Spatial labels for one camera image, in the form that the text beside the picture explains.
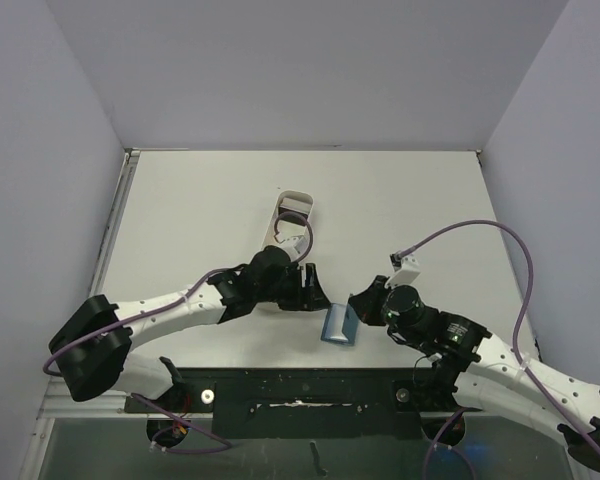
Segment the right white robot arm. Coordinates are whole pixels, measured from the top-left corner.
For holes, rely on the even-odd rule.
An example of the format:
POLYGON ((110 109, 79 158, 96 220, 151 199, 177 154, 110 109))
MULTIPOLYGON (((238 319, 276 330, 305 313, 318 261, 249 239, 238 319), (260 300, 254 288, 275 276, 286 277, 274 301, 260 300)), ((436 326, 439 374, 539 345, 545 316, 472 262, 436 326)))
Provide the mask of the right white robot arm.
POLYGON ((600 473, 600 385, 516 351, 486 327, 428 306, 414 287, 391 285, 384 276, 348 305, 364 324, 386 328, 394 342, 432 361, 433 377, 425 384, 432 406, 455 402, 520 423, 600 473))

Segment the blue card holder wallet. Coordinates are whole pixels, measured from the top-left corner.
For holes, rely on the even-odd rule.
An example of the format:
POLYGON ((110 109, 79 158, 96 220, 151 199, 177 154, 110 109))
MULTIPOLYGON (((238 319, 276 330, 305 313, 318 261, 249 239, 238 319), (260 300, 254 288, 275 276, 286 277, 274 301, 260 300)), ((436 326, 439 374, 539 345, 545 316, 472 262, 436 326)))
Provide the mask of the blue card holder wallet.
POLYGON ((354 346, 360 320, 349 304, 332 303, 325 316, 321 337, 322 342, 354 346))

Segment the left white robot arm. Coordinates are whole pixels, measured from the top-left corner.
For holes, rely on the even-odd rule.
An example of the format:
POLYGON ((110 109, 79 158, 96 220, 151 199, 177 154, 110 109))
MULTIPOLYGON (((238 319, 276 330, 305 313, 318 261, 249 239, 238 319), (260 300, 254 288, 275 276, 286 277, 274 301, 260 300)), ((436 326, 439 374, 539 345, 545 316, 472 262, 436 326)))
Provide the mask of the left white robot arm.
POLYGON ((267 246, 250 262, 206 273, 192 286, 150 299, 114 303, 103 295, 83 302, 49 343, 52 365, 75 402, 113 390, 138 394, 160 410, 180 405, 184 387, 166 356, 137 348, 177 332, 247 316, 262 303, 282 311, 326 310, 330 302, 314 264, 267 246))

